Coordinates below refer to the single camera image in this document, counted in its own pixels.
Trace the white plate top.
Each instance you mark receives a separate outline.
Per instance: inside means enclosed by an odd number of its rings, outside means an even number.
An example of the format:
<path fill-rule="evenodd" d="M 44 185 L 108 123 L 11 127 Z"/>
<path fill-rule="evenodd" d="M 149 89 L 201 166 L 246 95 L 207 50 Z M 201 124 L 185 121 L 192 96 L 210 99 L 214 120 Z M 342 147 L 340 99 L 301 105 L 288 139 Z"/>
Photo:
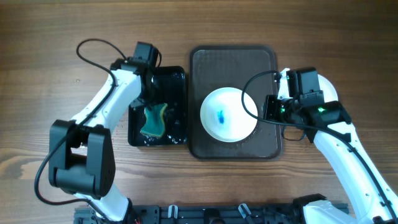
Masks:
<path fill-rule="evenodd" d="M 237 142 L 248 137 L 257 125 L 256 116 L 254 100 L 233 87 L 212 91 L 200 108 L 200 121 L 205 131 L 222 142 Z"/>

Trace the green yellow sponge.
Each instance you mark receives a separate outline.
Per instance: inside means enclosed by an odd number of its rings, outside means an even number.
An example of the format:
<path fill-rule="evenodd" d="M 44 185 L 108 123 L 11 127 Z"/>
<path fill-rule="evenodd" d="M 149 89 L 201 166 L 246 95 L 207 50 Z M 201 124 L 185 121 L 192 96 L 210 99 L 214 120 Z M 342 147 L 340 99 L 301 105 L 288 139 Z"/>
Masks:
<path fill-rule="evenodd" d="M 144 109 L 146 122 L 140 130 L 145 136 L 161 138 L 165 133 L 164 112 L 168 107 L 167 103 L 152 106 L 150 109 Z"/>

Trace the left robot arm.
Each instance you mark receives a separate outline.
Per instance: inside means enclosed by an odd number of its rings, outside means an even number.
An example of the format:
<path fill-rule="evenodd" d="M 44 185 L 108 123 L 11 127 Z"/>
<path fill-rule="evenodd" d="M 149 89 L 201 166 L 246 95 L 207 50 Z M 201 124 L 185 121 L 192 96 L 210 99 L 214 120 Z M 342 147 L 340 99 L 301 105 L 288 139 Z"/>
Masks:
<path fill-rule="evenodd" d="M 56 120 L 50 128 L 49 154 L 37 172 L 34 190 L 44 167 L 51 186 L 87 203 L 97 222 L 139 223 L 129 198 L 114 185 L 116 163 L 111 134 L 129 106 L 150 108 L 155 98 L 152 77 L 161 63 L 152 44 L 138 42 L 133 56 L 122 55 L 109 68 L 108 80 L 86 109 L 71 120 Z"/>

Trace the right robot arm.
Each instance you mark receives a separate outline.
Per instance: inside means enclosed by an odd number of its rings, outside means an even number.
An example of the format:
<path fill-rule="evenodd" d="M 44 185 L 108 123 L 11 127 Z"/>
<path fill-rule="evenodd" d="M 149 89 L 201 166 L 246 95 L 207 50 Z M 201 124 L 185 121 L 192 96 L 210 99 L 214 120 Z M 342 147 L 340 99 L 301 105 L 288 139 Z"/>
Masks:
<path fill-rule="evenodd" d="M 279 91 L 267 96 L 261 121 L 301 129 L 330 163 L 354 209 L 351 216 L 323 195 L 308 195 L 294 200 L 291 222 L 397 223 L 397 195 L 364 150 L 330 81 L 313 67 L 265 74 Z"/>

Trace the white plate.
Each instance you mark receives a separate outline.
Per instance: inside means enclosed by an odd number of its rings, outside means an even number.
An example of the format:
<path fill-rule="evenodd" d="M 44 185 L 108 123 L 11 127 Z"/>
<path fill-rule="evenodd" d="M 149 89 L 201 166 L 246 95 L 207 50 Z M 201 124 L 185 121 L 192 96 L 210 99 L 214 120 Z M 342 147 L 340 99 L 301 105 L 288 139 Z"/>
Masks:
<path fill-rule="evenodd" d="M 323 91 L 325 103 L 338 101 L 338 94 L 332 83 L 320 74 L 318 74 L 318 81 L 320 89 Z"/>
<path fill-rule="evenodd" d="M 256 116 L 254 100 L 233 87 L 212 91 L 200 108 L 200 121 L 205 131 L 222 142 L 237 142 L 248 137 L 257 125 Z"/>

